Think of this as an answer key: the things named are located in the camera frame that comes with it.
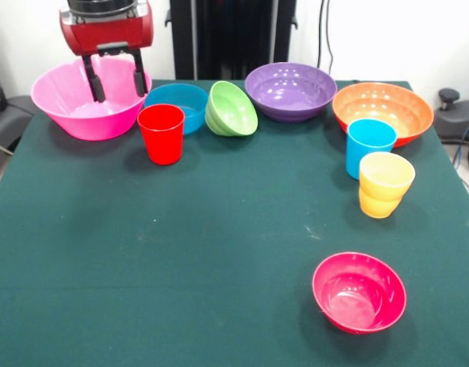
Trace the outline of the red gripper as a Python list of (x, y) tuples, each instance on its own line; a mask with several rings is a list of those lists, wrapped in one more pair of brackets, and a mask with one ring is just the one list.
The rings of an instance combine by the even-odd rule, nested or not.
[(60, 28), (68, 47), (82, 56), (94, 102), (104, 102), (101, 79), (95, 71), (99, 57), (107, 52), (129, 52), (135, 62), (133, 73), (136, 92), (143, 97), (147, 80), (139, 49), (153, 40), (152, 10), (147, 1), (68, 1), (59, 12)]

